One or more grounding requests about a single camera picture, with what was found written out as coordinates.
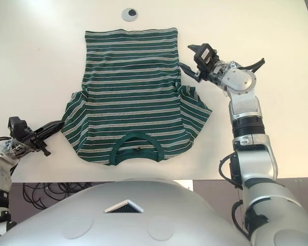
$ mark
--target white stripe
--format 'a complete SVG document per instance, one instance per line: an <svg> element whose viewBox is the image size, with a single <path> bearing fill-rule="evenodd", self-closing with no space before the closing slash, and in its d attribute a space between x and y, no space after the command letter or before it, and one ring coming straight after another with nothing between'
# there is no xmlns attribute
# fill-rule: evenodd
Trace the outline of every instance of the white stripe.
<svg viewBox="0 0 308 246"><path fill-rule="evenodd" d="M175 135L175 134L180 134L184 133L185 129L178 130L178 131L172 131L172 132L160 132L160 133L147 133L147 135L151 137L155 136L168 136L168 135ZM124 135L120 136L97 136L97 137L88 137L88 140L103 140L103 139L120 139L124 137Z"/></svg>
<svg viewBox="0 0 308 246"><path fill-rule="evenodd" d="M120 110L120 109L138 109L138 108L151 108L151 107L166 107L166 106L173 106L173 105L178 105L179 107L179 103L177 104L166 104L166 105L153 105L153 106L135 106L135 107L124 107L124 108L111 108L111 109L87 109L87 110L92 110L92 111L97 111L97 110Z"/></svg>
<svg viewBox="0 0 308 246"><path fill-rule="evenodd" d="M175 137L175 138L168 138L168 139L156 139L157 141L171 141L171 140L175 140L175 139L178 139L178 138L181 138L181 137L184 137L184 136L188 136L188 133L185 133L184 135L180 136L180 137ZM147 140L135 140L135 141L127 141L127 143L130 143L130 142L148 142ZM96 145L115 145L115 142L114 143L85 143L83 144L85 146L96 146Z"/></svg>
<svg viewBox="0 0 308 246"><path fill-rule="evenodd" d="M161 40L147 40L147 41L120 41L120 42L98 42L98 43L89 43L87 42L87 48L91 48L90 46L106 46L106 45L120 45L121 48L128 48L128 46L123 46L123 45L133 45L133 44L157 44L157 43L169 43L169 42L174 42L177 41L177 38L171 38L171 39L161 39ZM130 51L119 51L117 53L114 53L114 51L110 51L109 53L111 54L121 54L121 53L140 53L140 52L135 52L134 50L132 52Z"/></svg>
<svg viewBox="0 0 308 246"><path fill-rule="evenodd" d="M168 93L168 94L156 94L156 95L150 95L150 96L153 96L153 97L157 97L157 96L168 96L168 95L175 95L176 94L176 92L171 92L171 93ZM149 97L149 95L143 95L143 96L115 96L115 97L89 97L89 98L91 98L91 99L96 99L97 101L98 100L106 100L106 99L115 99L115 100L117 100L118 98L131 98L131 97ZM93 104L92 102L86 102L86 105L89 105L89 106L92 106L92 104Z"/></svg>
<svg viewBox="0 0 308 246"><path fill-rule="evenodd" d="M180 69L178 68L178 67L176 67L176 69L175 70L177 70L176 72L174 72L174 73L171 73L171 74L180 74ZM124 77L135 77L135 76L154 76L154 75L159 75L159 74L166 74L166 73L164 73L164 72L162 72L162 73L154 73L154 74L135 74L135 75L123 75L123 76L104 76L104 77L101 77L101 76L99 76L99 77L95 77L95 76L92 76L92 77L89 77L89 78L83 78L84 80L85 79L90 79L90 78L98 78L98 79L103 79L103 78L124 78ZM106 82L116 82L117 80L108 80L108 81L105 81L105 83Z"/></svg>
<svg viewBox="0 0 308 246"><path fill-rule="evenodd" d="M128 44L150 44L150 43L157 43L157 41L143 41L143 42L135 42L135 41L126 41ZM93 49L90 46L98 46L98 45L114 45L117 43L90 43L87 44L87 49ZM97 54L97 55L105 55L105 54L138 54L138 53L160 53L160 52L169 52L169 51L178 51L177 47L171 48L171 49L160 49L160 50L119 50L119 51L113 51L113 50L108 50L108 51L88 51L92 52L91 54Z"/></svg>
<svg viewBox="0 0 308 246"><path fill-rule="evenodd" d="M78 105L77 107L75 107L72 111L72 113L66 118L66 121L69 121L71 118L73 118L73 116L77 113L77 111L82 108L82 106L84 105L84 101L81 101L80 105Z"/></svg>
<svg viewBox="0 0 308 246"><path fill-rule="evenodd" d="M173 152L173 151L178 151L178 150L183 150L183 149L186 149L189 145L191 145L192 143L190 142L187 146L184 146L182 148L179 148L179 149L175 149L175 150L165 150L164 152Z"/></svg>
<svg viewBox="0 0 308 246"><path fill-rule="evenodd" d="M87 86L89 89L116 89L116 88L126 88L126 87L139 87L139 86L161 86L161 85L166 85L166 84L174 84L173 81L168 81L160 84L154 84L154 85L132 85L132 86L113 86L113 87L92 87L92 86Z"/></svg>
<svg viewBox="0 0 308 246"><path fill-rule="evenodd" d="M142 58L138 58L138 59L126 59L126 60L113 60L113 61L109 61L109 60L102 60L100 61L101 64L116 64L116 63L129 63L129 62L141 62L141 61L149 61L149 60L178 60L178 57L173 57L173 58L169 58L169 57L143 57ZM89 57L89 58L95 58L95 59L102 59L101 57ZM87 61L87 64L91 64L92 62L97 62L97 61L92 61L89 60Z"/></svg>
<svg viewBox="0 0 308 246"><path fill-rule="evenodd" d="M188 120L188 119L185 119L185 118L183 118L183 120L185 120L185 121L187 121L187 122L190 122L190 124L184 123L184 125L187 125L187 126L195 126L195 127L200 128L200 130L203 128L203 126L199 127L199 126L195 125L194 122L192 122L191 120Z"/></svg>
<svg viewBox="0 0 308 246"><path fill-rule="evenodd" d="M210 115L210 114L212 113L212 111L211 111L210 109L203 109L203 108L200 108L199 106L196 106L196 105L194 105L194 104L191 104L191 103L185 101L183 98L181 98L180 101L183 102L183 103L185 103L186 105L188 105L188 106L190 106L190 107L192 107L192 108L195 108L195 109L197 109L198 111L201 111L201 112L206 113L206 114L208 114L208 115Z"/></svg>
<svg viewBox="0 0 308 246"><path fill-rule="evenodd" d="M103 105L124 105L124 104L148 104L148 103L162 103L164 101L179 100L178 97L171 97L165 99L151 99L151 100L134 100L134 101L110 101L110 102L88 102L86 105L90 106L103 106Z"/></svg>
<svg viewBox="0 0 308 246"><path fill-rule="evenodd" d="M164 55L165 57L167 56L167 55L172 55L172 56L178 56L178 52L175 52L175 53L167 53L167 54L161 54L161 56L162 55ZM146 57L148 57L148 55L147 54L143 54L143 55L132 55L132 56L107 56L107 55L105 55L105 56L100 56L100 57L92 57L92 56L87 56L87 58L96 58L96 59L102 59L103 61L106 61L106 58L113 58L113 59L116 59L116 58L134 58L134 57L144 57L144 58L146 58Z"/></svg>
<svg viewBox="0 0 308 246"><path fill-rule="evenodd" d="M112 37L112 38L105 38L105 39L99 39L99 38L89 38L89 37L86 37L85 39L86 40L108 40L108 39L120 39L120 38L127 38L127 39L130 39L130 38L136 38L136 39L140 39L140 38L158 38L158 37L169 37L169 36L175 36L176 34L170 34L170 35L163 35L163 36L147 36L147 37L122 37L122 36L119 36L119 37Z"/></svg>
<svg viewBox="0 0 308 246"><path fill-rule="evenodd" d="M178 69L178 67L173 68L147 68L147 69L129 69L129 70L113 70L113 71L93 71L91 74L116 74L116 73L138 73L138 72L151 72L151 71L173 71L175 69Z"/></svg>
<svg viewBox="0 0 308 246"><path fill-rule="evenodd" d="M157 92L157 91L169 91L175 89L174 86L160 87L157 89L139 89L139 90L127 90L127 91L89 91L89 95L108 95L108 94L127 94L127 93L145 93L145 92Z"/></svg>
<svg viewBox="0 0 308 246"><path fill-rule="evenodd" d="M192 119L192 120L194 120L194 121L196 121L196 122L198 122L198 123L202 124L202 125L204 125L204 124L205 124L205 122L204 122L204 121L201 121L200 119L195 118L195 117L193 117L193 116L191 116L191 115L189 115L189 114L185 113L184 111L180 111L180 113L181 113L182 115L184 115L184 116L186 116L186 117L188 117L188 118L190 118L190 119Z"/></svg>
<svg viewBox="0 0 308 246"><path fill-rule="evenodd" d="M180 79L181 76L161 76L157 78L137 78L137 79L127 79L127 80L109 80L109 81L85 81L83 84L98 84L98 85L105 85L105 84L125 84L125 83L143 83L143 82L152 82L152 81L160 81L163 79Z"/></svg>
<svg viewBox="0 0 308 246"><path fill-rule="evenodd" d="M89 128L92 129L99 129L99 128L111 128L111 127L135 127L135 126L151 126L151 125L162 125L162 124L170 124L170 123L176 123L181 122L181 118L178 119L172 119L172 120L164 120L164 121L152 121L152 122L134 122L134 123L122 123L122 124L106 124L106 125L89 125Z"/></svg>
<svg viewBox="0 0 308 246"><path fill-rule="evenodd" d="M202 116L202 115L199 115L199 114L197 114L197 113L194 113L193 111L191 111L191 110L189 110L189 109L186 109L186 108L185 108L184 106L182 106L182 105L180 105L180 108L183 108L185 111L188 111L188 112L190 112L190 113L192 113L192 114L195 114L195 115L197 115L197 116L199 116L199 117L201 117L201 118L207 119L207 117Z"/></svg>
<svg viewBox="0 0 308 246"><path fill-rule="evenodd" d="M154 116L154 117L141 117L141 118L128 118L128 119L105 119L105 120L89 120L88 122L107 122L109 120L134 120L134 119L153 119L153 118L164 118L164 117L173 117L180 116L180 114L172 114L169 116Z"/></svg>
<svg viewBox="0 0 308 246"><path fill-rule="evenodd" d="M194 98L191 98L191 97L185 95L183 91L181 91L181 94L182 94L184 97L187 97L187 98L189 98L189 99L195 101L196 103L198 103L198 100L197 100L197 99L195 100Z"/></svg>
<svg viewBox="0 0 308 246"><path fill-rule="evenodd" d="M103 50L103 49L121 49L121 48L155 48L155 47L162 47L162 46L176 46L176 44L172 45L151 45L151 46L128 46L128 47L108 47L108 48L89 48L89 49L96 49L96 50Z"/></svg>
<svg viewBox="0 0 308 246"><path fill-rule="evenodd" d="M75 99L76 94L77 94L77 92L74 92L74 93L72 94L72 98L71 98L70 102L72 102L72 101ZM76 102L74 102L74 103L72 103L70 106L68 106L68 108L65 110L65 112L67 112L74 104L79 103L79 100L80 100L80 99L81 99L81 93L80 93L80 98L78 98L78 99L76 100Z"/></svg>
<svg viewBox="0 0 308 246"><path fill-rule="evenodd" d="M106 36L106 35L113 35L113 34L150 34L150 33L158 33L161 34L162 32L172 32L172 31L177 31L176 28L169 28L169 29L149 29L149 30L142 30L142 31L126 31L123 29L119 30L114 30L114 31L108 31L108 32L91 32L91 31L86 31L85 35L89 36Z"/></svg>
<svg viewBox="0 0 308 246"><path fill-rule="evenodd" d="M102 64L101 61L99 62L94 62L92 64ZM132 66L150 66L150 65L173 65L171 63L143 63L143 64L128 64L128 65L125 65L125 66L105 66L105 67L99 67L99 66L96 66L96 67L87 67L87 68L90 68L90 69L93 69L93 68L129 68L129 67L132 67ZM97 70L92 70L90 72L85 72L85 74L92 74L92 73L96 73L98 72Z"/></svg>
<svg viewBox="0 0 308 246"><path fill-rule="evenodd" d="M198 130L196 130L196 129L195 129L194 127L192 127L192 126L184 125L184 127L193 130L193 132L195 132L197 135L199 135L199 133L200 133Z"/></svg>
<svg viewBox="0 0 308 246"><path fill-rule="evenodd" d="M76 120L78 120L79 118L80 118L80 116L82 116L83 115L83 113L86 111L86 109L85 110L83 110L82 111L82 113L77 117L77 118L75 118L75 120L74 121L72 121L72 122L70 122L69 124L66 124L65 123L65 125L64 125L64 128L63 128L63 130L64 129L66 129L69 125L71 125L71 124L73 124L73 123L75 123L76 122ZM81 121L80 122L84 122L85 121L85 119L88 117L88 115L86 115L86 116L84 116L83 117L83 119L81 119Z"/></svg>
<svg viewBox="0 0 308 246"><path fill-rule="evenodd" d="M178 126L172 126L172 127L160 127L160 128L150 128L150 129L133 129L133 131L153 131L153 130L162 130L162 129L171 129L171 128L183 128L182 125L178 125ZM130 129L128 130L118 130L118 131L111 131L111 130L107 130L107 131L95 131L95 132L91 132L90 129L93 129L91 127L89 127L89 131L88 133L90 134L98 134L98 133L111 133L111 132L130 132Z"/></svg>
<svg viewBox="0 0 308 246"><path fill-rule="evenodd" d="M158 114L158 113L168 113L175 111L179 111L179 108L146 110L146 111L136 111L136 112L101 113L101 114L88 114L88 115L90 117L101 117L101 116L137 115L137 114Z"/></svg>

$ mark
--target table surface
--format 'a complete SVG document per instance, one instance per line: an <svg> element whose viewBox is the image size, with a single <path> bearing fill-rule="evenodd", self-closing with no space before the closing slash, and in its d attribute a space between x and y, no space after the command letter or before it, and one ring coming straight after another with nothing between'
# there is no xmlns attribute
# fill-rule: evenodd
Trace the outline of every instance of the table surface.
<svg viewBox="0 0 308 246"><path fill-rule="evenodd" d="M121 19L135 8L134 22ZM32 129L62 118L85 67L85 30L144 30L176 27L180 61L195 69L189 44L210 43L223 60L246 66L261 58L256 73L266 132L279 177L308 177L308 12L303 0L0 0L0 136L10 116ZM46 141L49 157L24 157L14 182L109 181L134 177L220 179L218 163L231 153L228 98L208 82L197 87L213 110L187 152L167 161L130 159L102 166L77 157L58 133Z"/></svg>

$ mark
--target striped shirt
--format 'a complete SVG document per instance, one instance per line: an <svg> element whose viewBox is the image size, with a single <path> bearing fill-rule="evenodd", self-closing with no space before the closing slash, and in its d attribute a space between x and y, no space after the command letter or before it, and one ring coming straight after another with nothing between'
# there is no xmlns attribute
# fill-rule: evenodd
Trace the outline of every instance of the striped shirt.
<svg viewBox="0 0 308 246"><path fill-rule="evenodd" d="M82 90L63 134L86 161L169 159L192 147L211 110L182 86L177 29L90 32Z"/></svg>

